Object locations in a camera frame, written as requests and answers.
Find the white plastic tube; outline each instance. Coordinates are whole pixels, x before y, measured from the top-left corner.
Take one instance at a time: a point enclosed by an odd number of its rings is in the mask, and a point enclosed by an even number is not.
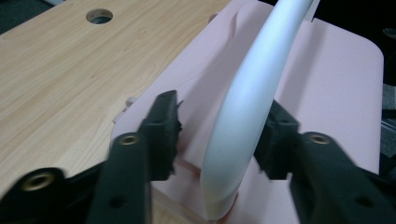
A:
[[[259,141],[295,36],[312,0],[279,0],[236,72],[224,98],[201,172],[206,214],[233,205]]]

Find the round hole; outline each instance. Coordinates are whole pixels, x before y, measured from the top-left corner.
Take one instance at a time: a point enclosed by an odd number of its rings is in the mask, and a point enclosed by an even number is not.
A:
[[[125,137],[121,138],[120,144],[121,145],[132,145],[132,144],[137,143],[138,141],[139,141],[138,137],[131,135],[131,136],[125,136]]]
[[[396,40],[396,29],[385,28],[385,29],[382,30],[382,32],[384,33],[384,35],[387,35],[390,38]]]
[[[42,173],[34,175],[27,179],[22,184],[22,189],[24,191],[33,191],[38,189],[43,189],[50,185],[55,179],[55,176],[51,173]]]
[[[104,24],[113,19],[113,13],[107,9],[95,9],[87,13],[87,21],[93,24]]]
[[[126,204],[126,199],[125,197],[122,196],[116,196],[108,202],[108,206],[110,206],[111,208],[121,208],[125,204]]]
[[[330,143],[329,138],[324,135],[312,134],[309,136],[309,140],[316,144],[326,145]]]
[[[365,196],[359,196],[355,198],[355,202],[364,207],[373,207],[374,203],[369,198]]]

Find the wood grain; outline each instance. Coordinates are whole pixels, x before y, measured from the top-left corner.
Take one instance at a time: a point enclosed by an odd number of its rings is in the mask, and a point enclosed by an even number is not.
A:
[[[62,167],[70,176],[102,161],[125,100],[155,80],[227,3],[68,0],[1,35],[0,194],[37,168]],[[113,19],[88,22],[97,8]],[[174,223],[164,216],[155,215],[156,223]]]

